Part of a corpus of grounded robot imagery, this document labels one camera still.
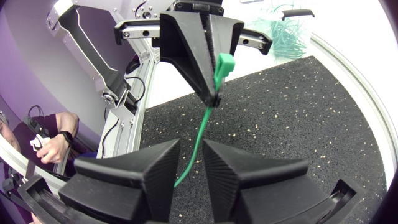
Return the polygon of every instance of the white wall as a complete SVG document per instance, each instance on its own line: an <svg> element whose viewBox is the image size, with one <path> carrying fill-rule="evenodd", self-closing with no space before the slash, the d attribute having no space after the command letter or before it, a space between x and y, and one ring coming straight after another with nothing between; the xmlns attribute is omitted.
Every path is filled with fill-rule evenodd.
<svg viewBox="0 0 398 224"><path fill-rule="evenodd" d="M313 32L343 54L368 80L398 127L398 44L379 1L310 1Z"/></svg>

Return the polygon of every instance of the black plastic part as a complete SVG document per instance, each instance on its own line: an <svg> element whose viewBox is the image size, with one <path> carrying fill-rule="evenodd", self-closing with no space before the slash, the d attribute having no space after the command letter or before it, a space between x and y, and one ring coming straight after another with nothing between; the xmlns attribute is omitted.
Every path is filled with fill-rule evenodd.
<svg viewBox="0 0 398 224"><path fill-rule="evenodd" d="M282 20L284 21L288 17L293 17L293 16L312 16L315 17L311 9L292 9L292 10L286 10L282 11L284 16L282 17Z"/></svg>
<svg viewBox="0 0 398 224"><path fill-rule="evenodd" d="M265 159L210 140L203 155L215 222L339 223L363 196L339 180L327 197L306 176L307 161Z"/></svg>
<svg viewBox="0 0 398 224"><path fill-rule="evenodd" d="M104 223L67 207L50 193L47 183L38 175L19 187L18 192L42 223Z"/></svg>
<svg viewBox="0 0 398 224"><path fill-rule="evenodd" d="M271 49L272 39L269 36L267 36L267 34L263 34L261 32L257 32L257 31L249 30L249 29L243 29L242 34L250 35L255 38L263 40L265 42L265 44L264 44L263 48L259 49L259 50L263 55L268 54L269 49Z"/></svg>
<svg viewBox="0 0 398 224"><path fill-rule="evenodd" d="M75 174L58 194L66 205L109 223L142 223L150 217L141 189Z"/></svg>
<svg viewBox="0 0 398 224"><path fill-rule="evenodd" d="M139 66L140 63L138 57L131 60L131 62L129 62L129 64L126 67L126 74L132 73L135 69L139 68Z"/></svg>
<svg viewBox="0 0 398 224"><path fill-rule="evenodd" d="M106 86L120 99L125 89L128 88L124 74L110 69L98 54L90 40L79 26L79 15L76 8L71 8L59 18L60 25L69 31L94 67L103 76Z"/></svg>
<svg viewBox="0 0 398 224"><path fill-rule="evenodd" d="M242 28L243 22L220 16L163 12L160 60L173 64L204 104L216 107L221 99L214 84L216 56L234 54Z"/></svg>
<svg viewBox="0 0 398 224"><path fill-rule="evenodd" d="M224 9L221 7L222 1L209 0L177 0L175 2L175 11L198 12L202 15L223 16Z"/></svg>
<svg viewBox="0 0 398 224"><path fill-rule="evenodd" d="M44 223L168 222L179 154L175 139L109 159L78 158L62 201L39 176L18 192Z"/></svg>
<svg viewBox="0 0 398 224"><path fill-rule="evenodd" d="M96 181L107 182L109 184L124 186L129 189L140 189L145 193L146 204L150 211L150 217L153 221L167 222L171 208L171 201L174 191L174 180L178 165L178 155L180 154L179 139L158 144L146 149L129 153L123 156L109 159L89 159L78 158L75 160L75 168L78 174L87 177L87 179L96 179ZM61 198L71 207L85 212L96 211L96 213L108 215L116 214L113 208L97 207L100 203L91 203L87 198L79 197L74 193L76 187L70 183L77 181L79 176L72 177L68 184L59 191ZM90 194L92 188L86 189L86 194ZM107 188L100 191L101 194L115 194L114 189ZM110 198L106 196L100 198L103 203L108 203ZM136 212L137 206L130 208L130 212Z"/></svg>

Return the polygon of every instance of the white floor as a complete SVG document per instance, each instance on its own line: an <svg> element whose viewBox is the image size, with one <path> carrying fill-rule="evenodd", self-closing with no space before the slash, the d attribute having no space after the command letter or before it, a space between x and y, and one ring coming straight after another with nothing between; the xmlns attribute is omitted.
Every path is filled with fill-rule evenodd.
<svg viewBox="0 0 398 224"><path fill-rule="evenodd" d="M276 60L272 55L262 55L257 49L240 45L236 47L234 59L234 71L226 77L226 81L290 61L288 59ZM191 86L177 69L169 63L160 62L156 67L147 107L151 108L190 93L193 93Z"/></svg>

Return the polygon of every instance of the purple wall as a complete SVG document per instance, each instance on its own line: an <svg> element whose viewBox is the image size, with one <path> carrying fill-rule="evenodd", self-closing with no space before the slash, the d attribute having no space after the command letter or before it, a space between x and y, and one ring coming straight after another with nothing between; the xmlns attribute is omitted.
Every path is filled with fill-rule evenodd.
<svg viewBox="0 0 398 224"><path fill-rule="evenodd" d="M97 147L105 104L80 64L44 24L55 2L6 1L0 12L0 95L20 119L32 105L40 105L45 114L76 113L79 136ZM79 13L81 26L108 65L124 71L134 52L128 44L116 45L109 12L81 7Z"/></svg>

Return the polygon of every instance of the person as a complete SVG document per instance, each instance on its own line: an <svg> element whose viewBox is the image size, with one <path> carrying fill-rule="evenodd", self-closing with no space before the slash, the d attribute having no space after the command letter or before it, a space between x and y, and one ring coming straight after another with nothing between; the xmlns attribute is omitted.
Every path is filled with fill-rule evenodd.
<svg viewBox="0 0 398 224"><path fill-rule="evenodd" d="M70 112L62 112L51 114L48 116L33 117L43 128L49 131L50 141L39 151L35 152L30 145L30 141L35 138L33 133L26 124L18 124L13 131L9 129L9 122L4 113L0 111L0 134L3 138L23 156L34 162L35 165L42 169L53 171L55 163L63 161L67 149L70 147L70 139L67 139L68 132L74 138L78 132L79 118L76 114ZM8 178L8 168L4 166L5 178ZM23 219L30 223L35 221L34 215L26 214L26 211L17 206Z"/></svg>

